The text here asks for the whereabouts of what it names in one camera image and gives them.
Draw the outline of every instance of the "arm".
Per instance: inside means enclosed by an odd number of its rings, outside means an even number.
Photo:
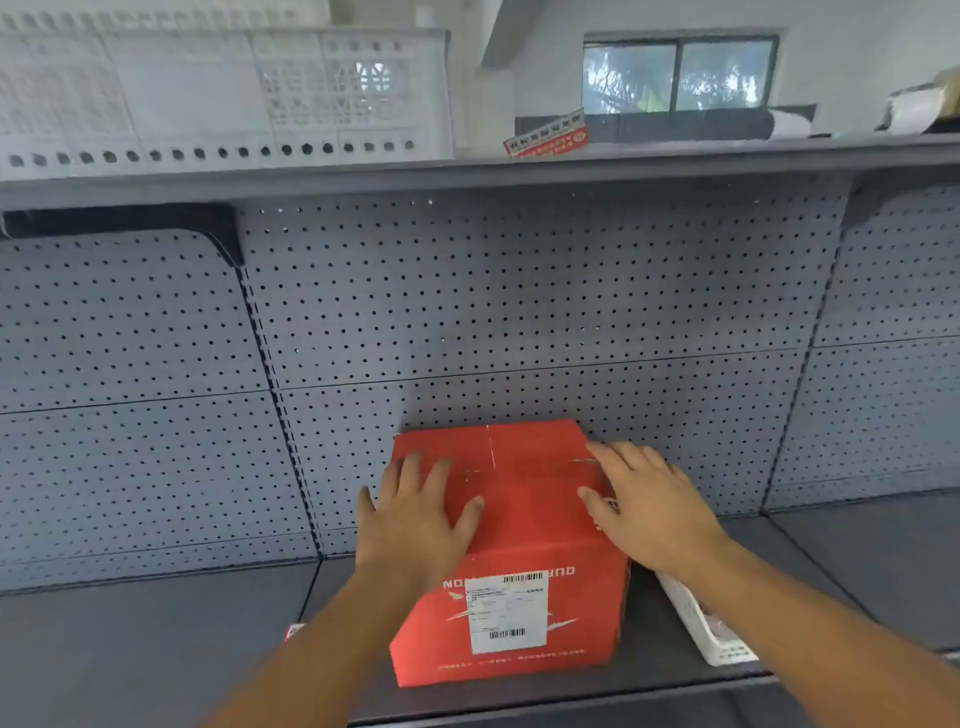
[[[630,443],[589,446],[616,490],[593,519],[640,564],[683,582],[824,728],[960,726],[960,671],[757,558],[677,466]]]
[[[449,576],[473,539],[483,499],[450,528],[449,461],[420,487],[420,455],[383,474],[380,499],[357,503],[356,570],[329,604],[280,646],[204,728],[342,728],[350,705],[421,596]]]

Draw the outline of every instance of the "hand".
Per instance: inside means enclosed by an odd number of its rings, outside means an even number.
[[[619,513],[592,488],[577,494],[621,551],[648,569],[682,574],[728,540],[713,511],[676,465],[633,443],[588,443],[616,492]]]
[[[403,572],[424,595],[440,586],[467,553],[484,500],[471,500],[450,528],[444,512],[450,461],[441,460],[420,487],[420,453],[390,464],[376,507],[364,486],[357,500],[357,570]]]

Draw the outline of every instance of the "finger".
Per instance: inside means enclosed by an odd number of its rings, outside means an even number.
[[[650,462],[643,452],[633,443],[610,443],[607,447],[622,457],[623,462],[633,471],[650,467]]]
[[[483,496],[477,496],[464,506],[464,512],[460,514],[456,525],[453,526],[453,533],[463,547],[464,551],[473,541],[473,534],[477,532],[477,526],[480,525],[480,517],[483,516],[483,509],[487,502]]]
[[[628,477],[633,472],[623,462],[622,457],[602,443],[587,443],[587,450],[600,463],[614,490],[616,490],[616,481]]]
[[[396,495],[396,486],[400,479],[400,465],[402,464],[402,460],[395,460],[383,472],[383,477],[380,478],[380,491],[377,494],[381,503],[390,502]]]
[[[693,485],[693,482],[690,480],[690,476],[684,473],[684,469],[679,465],[669,465],[667,467],[670,469],[670,472],[674,475],[674,477],[683,481],[687,485]]]
[[[411,452],[403,458],[403,467],[400,469],[400,484],[396,488],[398,496],[411,496],[420,491],[420,461],[423,453],[419,450]]]
[[[450,476],[450,466],[453,461],[449,458],[437,461],[423,483],[423,494],[438,506],[444,505],[446,493],[446,479]]]
[[[376,508],[373,507],[370,488],[365,485],[357,495],[357,525],[363,528],[364,523],[369,521],[374,513],[376,513]]]
[[[587,507],[587,512],[590,514],[593,522],[600,526],[604,533],[609,534],[612,530],[616,530],[620,517],[616,514],[616,511],[613,510],[613,507],[603,500],[599,493],[592,488],[588,488],[586,485],[582,485],[577,488],[577,495],[580,496],[580,500],[582,500]]]
[[[654,468],[660,468],[664,471],[667,469],[666,460],[663,459],[663,456],[659,452],[647,445],[644,445],[640,450]]]

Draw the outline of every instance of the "barcode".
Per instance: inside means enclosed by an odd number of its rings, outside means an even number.
[[[543,572],[531,571],[530,573],[514,573],[510,576],[504,576],[503,583],[512,584],[515,581],[534,581],[535,579],[543,579]]]
[[[527,633],[526,627],[518,627],[517,629],[498,629],[490,633],[491,640],[504,640],[508,637],[523,637]]]

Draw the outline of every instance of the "red cardboard box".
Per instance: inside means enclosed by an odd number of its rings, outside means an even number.
[[[451,523],[486,498],[453,576],[426,595],[390,647],[401,687],[608,662],[620,636],[629,560],[577,497],[610,484],[572,420],[405,432],[394,459],[423,451],[422,476],[453,458]]]

